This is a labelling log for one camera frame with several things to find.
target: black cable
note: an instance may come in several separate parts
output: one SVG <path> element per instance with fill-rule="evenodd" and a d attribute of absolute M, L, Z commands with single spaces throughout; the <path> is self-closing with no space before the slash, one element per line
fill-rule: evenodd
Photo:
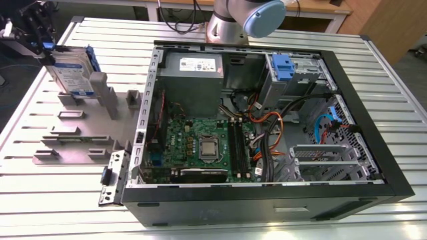
<path fill-rule="evenodd" d="M 188 29 L 185 31 L 181 31 L 181 30 L 177 29 L 179 22 L 175 23 L 175 27 L 172 27 L 169 25 L 169 23 L 167 22 L 165 16 L 163 14 L 161 3 L 160 3 L 160 0 L 157 0 L 160 17 L 161 17 L 165 25 L 168 26 L 168 28 L 172 29 L 175 32 L 177 32 L 180 35 L 184 35 L 184 34 L 187 34 L 187 33 L 189 33 L 189 32 L 192 32 L 192 31 L 199 29 L 197 27 L 193 28 L 193 25 L 196 23 L 196 5 L 197 5 L 196 0 L 192 0 L 192 14 L 191 14 L 192 15 L 192 20 L 191 20 L 191 25 L 189 25 L 189 27 L 188 27 Z"/>
<path fill-rule="evenodd" d="M 201 16 L 203 16 L 203 19 L 204 19 L 204 22 L 208 21 L 207 19 L 207 16 L 205 16 L 205 12 L 201 10 L 200 6 L 199 6 L 199 3 L 197 3 L 197 0 L 193 0 L 193 3 L 196 4 L 199 10 L 200 10 L 200 13 L 201 13 Z"/>
<path fill-rule="evenodd" d="M 297 106 L 300 104 L 300 102 L 308 100 L 308 99 L 312 99 L 312 98 L 329 98 L 333 96 L 333 93 L 323 93 L 323 94 L 312 94 L 312 95 L 307 95 L 307 96 L 301 96 L 299 97 L 297 99 L 295 99 L 293 101 L 291 101 L 285 107 L 281 109 L 280 111 L 280 118 L 283 118 L 288 113 L 289 111 L 295 108 L 295 106 Z M 261 154 L 261 157 L 263 157 L 263 175 L 261 175 L 261 180 L 263 180 L 263 177 L 264 177 L 264 180 L 267 182 L 272 182 L 273 181 L 273 168 L 275 168 L 275 165 L 273 165 L 273 158 L 272 158 L 272 154 L 271 154 L 271 151 L 269 151 L 269 145 L 268 145 L 268 137 L 269 137 L 269 133 L 272 132 L 273 128 L 275 128 L 275 125 L 277 124 L 277 120 L 279 118 L 276 117 L 273 119 L 273 121 L 269 123 L 268 125 L 268 128 L 265 130 L 265 134 L 264 134 L 264 137 L 261 138 L 261 148 L 260 148 L 260 154 Z"/>
<path fill-rule="evenodd" d="M 229 94 L 229 101 L 231 101 L 231 104 L 232 104 L 232 106 L 233 106 L 233 109 L 237 111 L 237 113 L 239 114 L 241 114 L 241 115 L 244 115 L 244 114 L 248 114 L 249 113 L 249 110 L 244 110 L 244 111 L 241 111 L 240 110 L 240 108 L 239 108 L 239 106 L 237 106 L 237 103 L 236 103 L 236 101 L 235 101 L 235 99 L 236 99 L 236 94 L 237 93 L 251 93 L 251 92 L 253 92 L 253 90 L 233 90 L 232 92 L 231 92 L 231 94 Z"/>
<path fill-rule="evenodd" d="M 296 0 L 296 4 L 297 4 L 296 17 L 299 18 L 300 14 L 301 14 L 301 5 L 300 5 L 300 1 L 299 0 Z"/>

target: metal bracket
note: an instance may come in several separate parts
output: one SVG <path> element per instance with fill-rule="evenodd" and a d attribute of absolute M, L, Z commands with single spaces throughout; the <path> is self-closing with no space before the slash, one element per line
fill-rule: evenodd
<path fill-rule="evenodd" d="M 125 150 L 110 154 L 109 163 L 100 178 L 100 183 L 102 184 L 97 202 L 100 207 L 122 206 L 121 194 L 126 182 L 129 160 L 130 154 Z"/>

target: aluminum table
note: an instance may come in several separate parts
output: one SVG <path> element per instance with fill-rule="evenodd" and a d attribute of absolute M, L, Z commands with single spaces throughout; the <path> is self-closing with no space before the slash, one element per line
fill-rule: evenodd
<path fill-rule="evenodd" d="M 142 90 L 153 40 L 203 42 L 161 22 L 84 18 L 58 44 L 94 48 L 116 92 Z M 58 87 L 42 68 L 0 135 L 0 236 L 40 239 L 427 239 L 427 113 L 368 40 L 279 30 L 256 46 L 329 50 L 412 185 L 415 196 L 337 221 L 145 228 L 124 207 L 98 208 L 102 166 L 36 166 L 33 151 L 57 121 Z"/>

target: label sticker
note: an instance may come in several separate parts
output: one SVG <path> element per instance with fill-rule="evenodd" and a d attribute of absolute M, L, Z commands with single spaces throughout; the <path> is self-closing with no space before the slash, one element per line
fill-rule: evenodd
<path fill-rule="evenodd" d="M 179 60 L 179 70 L 196 72 L 216 72 L 215 59 L 183 57 Z"/>
<path fill-rule="evenodd" d="M 257 176 L 263 175 L 263 169 L 261 168 L 259 168 L 259 167 L 255 168 L 255 175 L 257 175 Z"/>
<path fill-rule="evenodd" d="M 89 79 L 84 77 L 84 68 L 74 63 L 56 63 L 56 73 L 68 92 L 78 96 L 93 95 Z"/>
<path fill-rule="evenodd" d="M 257 108 L 257 109 L 261 109 L 261 104 L 256 101 L 256 102 L 253 102 L 253 106 Z"/>

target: white label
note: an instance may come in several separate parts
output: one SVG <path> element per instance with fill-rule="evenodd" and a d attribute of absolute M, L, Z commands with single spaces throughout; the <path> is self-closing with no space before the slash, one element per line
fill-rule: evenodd
<path fill-rule="evenodd" d="M 256 101 L 256 102 L 253 102 L 253 106 L 257 108 L 257 109 L 261 109 L 261 104 L 259 104 L 259 102 Z"/>
<path fill-rule="evenodd" d="M 54 68 L 69 93 L 80 96 L 93 95 L 93 88 L 89 79 L 84 77 L 84 68 L 80 64 L 57 63 Z"/>
<path fill-rule="evenodd" d="M 216 72 L 215 59 L 183 57 L 179 60 L 179 70 L 196 72 Z"/>
<path fill-rule="evenodd" d="M 263 169 L 261 168 L 259 168 L 259 167 L 255 168 L 255 175 L 257 175 L 257 176 L 263 175 Z"/>

